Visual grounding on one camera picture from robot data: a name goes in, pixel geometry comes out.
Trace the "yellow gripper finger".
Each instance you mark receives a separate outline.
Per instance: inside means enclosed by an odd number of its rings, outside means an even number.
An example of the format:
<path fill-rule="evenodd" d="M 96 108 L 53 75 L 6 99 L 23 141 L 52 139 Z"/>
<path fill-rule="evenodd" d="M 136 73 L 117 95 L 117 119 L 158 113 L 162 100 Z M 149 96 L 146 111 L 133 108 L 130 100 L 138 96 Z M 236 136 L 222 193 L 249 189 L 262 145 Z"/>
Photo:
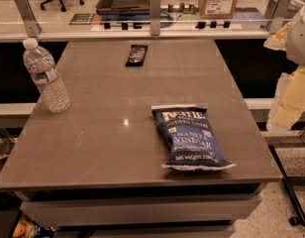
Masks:
<path fill-rule="evenodd" d="M 287 23 L 281 27 L 263 43 L 263 46 L 274 51 L 286 51 L 290 25 L 291 23 Z"/>

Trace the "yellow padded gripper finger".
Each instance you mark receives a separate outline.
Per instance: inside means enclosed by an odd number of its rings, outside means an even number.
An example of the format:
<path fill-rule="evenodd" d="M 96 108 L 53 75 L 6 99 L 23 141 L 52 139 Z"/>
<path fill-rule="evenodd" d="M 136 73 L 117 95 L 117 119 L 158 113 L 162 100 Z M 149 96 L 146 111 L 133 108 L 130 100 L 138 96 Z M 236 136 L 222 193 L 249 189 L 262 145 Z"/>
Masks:
<path fill-rule="evenodd" d="M 291 74 L 281 74 L 268 113 L 266 129 L 269 132 L 288 131 L 304 112 L 305 65 L 299 65 Z"/>

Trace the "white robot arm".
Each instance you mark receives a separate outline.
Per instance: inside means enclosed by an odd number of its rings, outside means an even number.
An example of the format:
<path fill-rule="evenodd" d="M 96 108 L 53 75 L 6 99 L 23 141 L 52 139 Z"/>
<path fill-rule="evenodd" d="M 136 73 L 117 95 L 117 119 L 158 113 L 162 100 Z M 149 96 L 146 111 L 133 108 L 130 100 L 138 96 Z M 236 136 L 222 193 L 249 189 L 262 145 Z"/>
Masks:
<path fill-rule="evenodd" d="M 285 51 L 286 57 L 297 64 L 291 74 L 281 74 L 268 113 L 266 129 L 273 134 L 282 134 L 290 130 L 305 112 L 305 5 L 263 46 Z"/>

